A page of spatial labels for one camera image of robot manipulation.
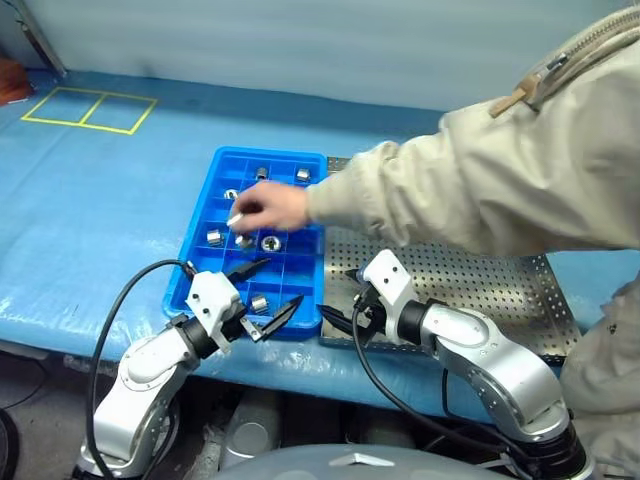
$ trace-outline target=beige jacket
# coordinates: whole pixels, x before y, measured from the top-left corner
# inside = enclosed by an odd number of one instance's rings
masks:
[[[310,188],[311,218],[485,254],[639,249],[639,35],[640,9],[626,9],[534,69],[513,95],[534,108],[493,118],[513,102],[473,105],[446,114],[435,135],[356,155]],[[563,383],[594,453],[640,474],[640,279],[625,293],[570,355]]]

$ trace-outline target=perforated metal plate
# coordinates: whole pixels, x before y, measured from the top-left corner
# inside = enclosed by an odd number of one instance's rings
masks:
[[[346,161],[330,158],[329,171],[340,170]],[[384,248],[391,248],[413,276],[421,300],[436,298],[454,307],[478,310],[491,317],[507,337],[541,356],[561,359],[580,337],[544,255],[475,256],[436,243],[394,248],[335,227],[326,232],[324,303],[350,318],[358,285],[344,272],[361,267]],[[326,321],[322,336],[327,343],[345,345],[350,338]],[[374,337],[371,347],[398,348],[381,335]]]

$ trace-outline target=blue plastic tray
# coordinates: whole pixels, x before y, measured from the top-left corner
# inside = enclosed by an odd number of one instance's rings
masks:
[[[233,200],[223,194],[227,189],[244,191],[257,183],[256,170],[265,167],[269,180],[292,185],[307,186],[295,180],[299,168],[311,172],[310,183],[317,183],[327,176],[327,159],[317,153],[256,150],[239,147],[222,147],[213,157],[209,173],[198,198],[184,243],[180,249],[181,260],[191,260],[198,271],[228,272],[234,267],[259,258],[269,257],[267,264],[255,277],[236,285],[242,301],[262,294],[269,302],[269,313],[247,317],[263,325],[285,302],[299,294],[304,295],[298,311],[279,330],[281,337],[303,338],[315,335],[322,323],[316,304],[322,303],[324,291],[324,229],[307,227],[294,233],[260,230],[253,234],[254,246],[241,249],[235,245],[235,236],[226,225]],[[217,229],[225,236],[224,246],[211,247],[207,232]],[[266,235],[277,235],[283,243],[278,253],[262,251],[260,243]],[[190,282],[180,269],[175,269],[164,296],[163,308],[173,317],[180,313],[191,314],[185,303]]]

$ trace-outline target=red object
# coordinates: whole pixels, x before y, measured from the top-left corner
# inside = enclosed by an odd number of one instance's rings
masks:
[[[33,93],[27,72],[18,62],[0,58],[0,106]]]

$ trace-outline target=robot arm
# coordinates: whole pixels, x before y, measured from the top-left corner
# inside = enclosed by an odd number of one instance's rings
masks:
[[[485,315],[441,302],[421,303],[411,276],[390,250],[361,272],[379,295],[385,334],[420,345],[425,353],[466,380],[496,427],[532,458],[543,478],[586,478],[593,465],[579,443],[560,383],[533,352],[507,339]],[[514,458],[516,465],[519,459]],[[523,476],[533,476],[520,465]]]
[[[267,260],[241,266],[225,275],[201,272],[193,276],[187,305],[193,317],[180,315],[158,335],[141,339],[125,352],[115,383],[94,414],[96,446],[116,478],[140,477],[159,443],[171,402],[202,359],[247,330],[254,341],[266,339],[295,313],[293,299],[260,328],[244,316],[246,308],[232,282],[253,276]],[[77,478],[101,477],[86,443],[74,472]]]

